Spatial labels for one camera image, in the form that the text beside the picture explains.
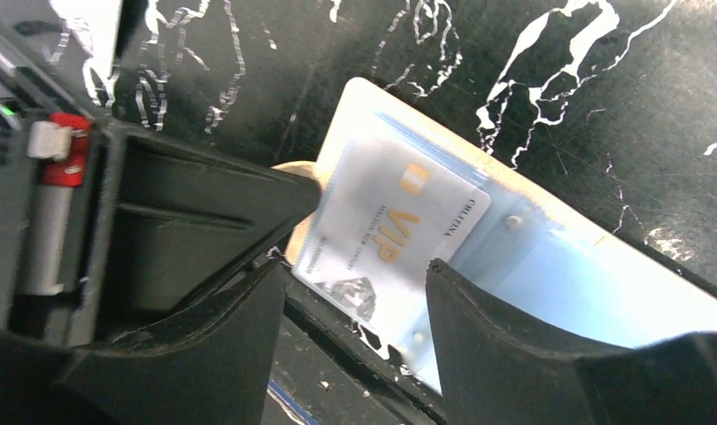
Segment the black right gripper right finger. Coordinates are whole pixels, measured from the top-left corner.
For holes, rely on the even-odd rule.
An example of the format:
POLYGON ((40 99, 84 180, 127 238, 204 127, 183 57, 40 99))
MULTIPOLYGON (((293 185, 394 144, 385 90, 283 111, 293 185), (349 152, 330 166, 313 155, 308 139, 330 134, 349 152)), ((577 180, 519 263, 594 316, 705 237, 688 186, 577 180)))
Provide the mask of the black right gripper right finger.
POLYGON ((450 424, 717 424, 717 333, 638 349, 552 326, 441 259, 426 278, 450 424))

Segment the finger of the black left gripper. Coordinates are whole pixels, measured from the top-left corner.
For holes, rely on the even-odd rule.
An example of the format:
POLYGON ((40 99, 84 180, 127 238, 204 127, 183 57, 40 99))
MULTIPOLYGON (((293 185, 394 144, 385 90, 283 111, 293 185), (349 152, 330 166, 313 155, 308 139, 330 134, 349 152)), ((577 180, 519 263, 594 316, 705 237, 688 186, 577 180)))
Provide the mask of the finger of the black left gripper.
POLYGON ((105 317, 175 312, 222 287, 320 200, 309 177, 116 120, 94 123, 91 155, 74 345, 105 317))

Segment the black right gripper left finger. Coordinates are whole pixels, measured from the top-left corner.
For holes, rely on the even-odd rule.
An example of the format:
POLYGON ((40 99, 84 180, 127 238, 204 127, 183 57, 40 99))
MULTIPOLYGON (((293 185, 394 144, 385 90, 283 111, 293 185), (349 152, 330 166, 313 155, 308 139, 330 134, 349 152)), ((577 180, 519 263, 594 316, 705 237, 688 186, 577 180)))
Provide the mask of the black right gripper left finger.
POLYGON ((271 260, 109 344, 56 346, 0 330, 0 424, 257 424, 285 282, 271 260))

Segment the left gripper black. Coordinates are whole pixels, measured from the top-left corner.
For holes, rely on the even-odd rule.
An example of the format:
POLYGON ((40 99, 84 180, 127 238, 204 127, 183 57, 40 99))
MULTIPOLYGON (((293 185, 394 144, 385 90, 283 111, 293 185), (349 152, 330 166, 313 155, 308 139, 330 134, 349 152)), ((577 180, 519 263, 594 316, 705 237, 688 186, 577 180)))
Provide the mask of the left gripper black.
POLYGON ((0 20, 0 329, 94 339, 109 204, 108 116, 0 20))

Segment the tan card holder with sleeves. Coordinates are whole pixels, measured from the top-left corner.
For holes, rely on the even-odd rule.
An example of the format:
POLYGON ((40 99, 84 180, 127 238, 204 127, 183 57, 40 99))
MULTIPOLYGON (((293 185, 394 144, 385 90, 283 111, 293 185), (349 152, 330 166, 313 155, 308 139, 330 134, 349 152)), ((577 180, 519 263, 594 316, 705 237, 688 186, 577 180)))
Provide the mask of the tan card holder with sleeves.
MULTIPOLYGON (((443 259, 475 286, 553 326, 622 347, 717 332, 717 298, 363 78, 345 85, 313 163, 314 178, 323 189, 320 203, 349 144, 375 138, 410 144, 490 196, 489 209, 462 246, 443 259)), ((374 333, 295 272, 317 211, 296 227, 289 241, 287 259, 294 274, 374 333)), ((405 374, 439 390, 427 302, 425 291, 421 316, 406 344, 386 342, 374 333, 376 351, 383 358, 398 351, 405 374)))

